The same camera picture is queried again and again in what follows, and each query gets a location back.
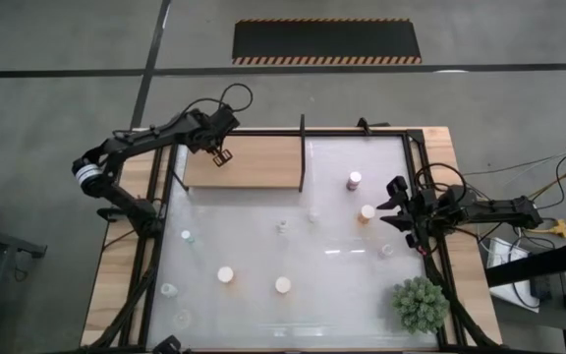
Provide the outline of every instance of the white frosted surface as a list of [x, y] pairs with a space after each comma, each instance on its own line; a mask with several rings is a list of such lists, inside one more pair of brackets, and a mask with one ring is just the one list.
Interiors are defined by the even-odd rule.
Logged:
[[[402, 329], [390, 305], [395, 284], [424, 273], [422, 259], [403, 233], [378, 219], [388, 212], [378, 210], [367, 225], [357, 220], [363, 205], [387, 201], [392, 178], [408, 175], [401, 139], [307, 137], [306, 149], [302, 193], [185, 193], [174, 185], [156, 284], [173, 284], [178, 295], [166, 298], [156, 289], [149, 347], [171, 334], [194, 349], [437, 345], [433, 334]], [[352, 171], [364, 176], [354, 192], [346, 189]], [[193, 243], [181, 238], [183, 230]], [[387, 257], [386, 244], [393, 249]], [[234, 271], [229, 284], [217, 279], [221, 266]], [[285, 295], [274, 287], [279, 276], [292, 283]]]

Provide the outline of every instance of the wooden table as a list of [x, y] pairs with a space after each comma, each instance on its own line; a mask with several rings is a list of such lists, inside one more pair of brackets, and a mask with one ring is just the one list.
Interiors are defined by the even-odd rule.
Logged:
[[[350, 128], [332, 128], [333, 130], [350, 130]], [[449, 129], [446, 127], [394, 127], [373, 128], [374, 130], [422, 129], [429, 163], [443, 162], [457, 167], [456, 156], [451, 142]], [[160, 198], [167, 169], [169, 148], [163, 152], [161, 171], [158, 174], [156, 197]], [[120, 186], [134, 196], [144, 196], [150, 178], [153, 152], [145, 153], [129, 159], [122, 171]], [[460, 184], [460, 179], [452, 171], [445, 168], [432, 168], [435, 182]], [[114, 240], [131, 230], [128, 221], [110, 224], [105, 243]], [[501, 343], [501, 334], [497, 318], [492, 307], [488, 285], [481, 263], [478, 245], [473, 237], [455, 233], [447, 237], [449, 259], [453, 270], [458, 298], [471, 314], [481, 329], [495, 342]], [[92, 298], [88, 308], [85, 329], [81, 345], [91, 344], [104, 329], [110, 325], [126, 300], [131, 278], [133, 259], [137, 246], [137, 236], [132, 234], [107, 249], [101, 256]], [[142, 300], [135, 312], [131, 339], [136, 342], [139, 334]], [[455, 343], [455, 332], [449, 319], [445, 321], [449, 343]]]

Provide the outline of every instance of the green succulent plant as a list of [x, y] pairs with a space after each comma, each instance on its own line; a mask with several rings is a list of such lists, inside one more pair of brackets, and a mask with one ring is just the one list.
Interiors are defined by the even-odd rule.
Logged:
[[449, 301], [442, 288], [429, 279], [417, 276], [394, 287], [392, 306], [401, 317], [401, 325], [409, 333], [437, 332], [449, 312]]

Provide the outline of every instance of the concrete floor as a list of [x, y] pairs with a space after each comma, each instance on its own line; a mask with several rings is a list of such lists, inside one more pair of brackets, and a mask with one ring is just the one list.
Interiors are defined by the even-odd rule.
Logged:
[[[144, 66], [160, 1], [0, 0], [0, 70]], [[230, 65], [232, 24], [254, 17], [410, 17], [424, 64], [566, 62], [566, 0], [200, 0], [174, 2], [157, 67]], [[462, 171], [506, 166], [566, 147], [566, 72], [281, 75], [155, 78], [142, 124], [159, 124], [235, 82], [255, 92], [245, 127], [449, 126]], [[130, 124], [138, 78], [0, 79], [0, 229], [49, 245], [29, 278], [10, 276], [0, 304], [0, 353], [75, 348], [105, 231], [70, 166]], [[243, 105], [232, 91], [229, 103]], [[202, 109], [212, 109], [203, 105]], [[517, 171], [469, 180], [496, 198], [554, 179], [554, 163], [509, 185]], [[558, 199], [556, 191], [543, 204]], [[545, 216], [566, 219], [566, 202]], [[506, 236], [508, 230], [498, 232]], [[565, 242], [550, 238], [558, 245]], [[516, 324], [498, 307], [504, 342], [563, 352], [560, 331]]]

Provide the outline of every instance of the black floor mat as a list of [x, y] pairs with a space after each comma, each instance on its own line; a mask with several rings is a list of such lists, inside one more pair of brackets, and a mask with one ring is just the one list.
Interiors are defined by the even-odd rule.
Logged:
[[235, 24], [236, 65], [420, 63], [408, 19], [254, 19]]

